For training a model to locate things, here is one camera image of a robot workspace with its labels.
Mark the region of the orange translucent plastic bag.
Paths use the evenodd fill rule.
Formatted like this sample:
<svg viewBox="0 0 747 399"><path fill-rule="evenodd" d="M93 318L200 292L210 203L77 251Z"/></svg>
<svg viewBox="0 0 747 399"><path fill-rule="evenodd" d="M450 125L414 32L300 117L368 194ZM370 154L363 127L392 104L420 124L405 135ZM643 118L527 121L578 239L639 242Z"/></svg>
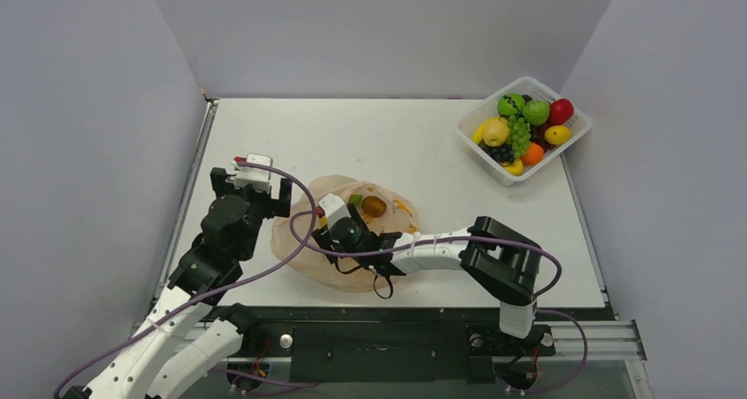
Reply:
<svg viewBox="0 0 747 399"><path fill-rule="evenodd" d="M359 215L373 232L414 233L420 226L418 211L411 201L370 181L358 181L351 177L333 174L311 181L308 188L317 201L330 193L340 196L346 202L351 194L360 194L363 199L366 196L378 196L388 205L387 212L380 218L367 216L361 210L360 203L355 205ZM272 254L278 260L284 260L298 245L299 242L292 236L290 230L290 220L288 218L274 219L270 239ZM375 280L374 274L369 270L353 271L352 269L357 264L349 257L340 259L337 269L328 262L325 255L309 248L299 252L290 261L290 266L320 284L342 292L370 292L375 287L381 289L387 286L384 280Z"/></svg>

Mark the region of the green fake apple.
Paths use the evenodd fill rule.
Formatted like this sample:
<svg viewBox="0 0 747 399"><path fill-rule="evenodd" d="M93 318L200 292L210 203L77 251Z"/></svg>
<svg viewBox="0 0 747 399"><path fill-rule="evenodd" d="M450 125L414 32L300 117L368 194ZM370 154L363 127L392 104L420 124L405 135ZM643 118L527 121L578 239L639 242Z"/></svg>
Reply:
<svg viewBox="0 0 747 399"><path fill-rule="evenodd" d="M545 100L527 101L521 112L522 117L533 126L541 126L550 116L551 103Z"/></svg>

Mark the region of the red fake apple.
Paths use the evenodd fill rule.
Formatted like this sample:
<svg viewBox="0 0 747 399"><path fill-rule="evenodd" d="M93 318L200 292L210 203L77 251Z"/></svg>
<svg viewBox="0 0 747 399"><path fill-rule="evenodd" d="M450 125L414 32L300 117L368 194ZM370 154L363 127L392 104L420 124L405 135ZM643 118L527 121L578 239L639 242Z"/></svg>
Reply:
<svg viewBox="0 0 747 399"><path fill-rule="evenodd" d="M550 113L547 122L551 126L564 125L573 115L573 103L568 99L561 98L550 104Z"/></svg>

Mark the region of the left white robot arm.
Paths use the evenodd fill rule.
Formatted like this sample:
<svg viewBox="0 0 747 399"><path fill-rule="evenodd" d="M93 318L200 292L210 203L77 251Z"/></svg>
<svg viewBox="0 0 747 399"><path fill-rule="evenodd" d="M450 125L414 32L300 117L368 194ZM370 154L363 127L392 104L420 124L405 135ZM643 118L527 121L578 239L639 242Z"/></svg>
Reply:
<svg viewBox="0 0 747 399"><path fill-rule="evenodd" d="M252 258L264 220L289 216L294 180L270 165L235 167L235 174L211 170L216 197L200 232L136 334L67 376L54 398L145 398L183 337L226 291L237 287L241 265ZM72 385L75 374L105 358L110 362L96 377L84 386Z"/></svg>

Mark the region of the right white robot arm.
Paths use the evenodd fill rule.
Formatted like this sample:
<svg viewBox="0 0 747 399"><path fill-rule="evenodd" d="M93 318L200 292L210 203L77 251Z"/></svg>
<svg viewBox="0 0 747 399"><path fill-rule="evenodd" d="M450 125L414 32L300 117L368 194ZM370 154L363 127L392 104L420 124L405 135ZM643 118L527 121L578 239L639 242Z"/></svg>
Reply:
<svg viewBox="0 0 747 399"><path fill-rule="evenodd" d="M427 270L462 270L500 303L497 340L518 352L532 339L540 247L494 218L482 216L450 233L380 233L344 217L313 233L331 263L353 259L358 269L390 280Z"/></svg>

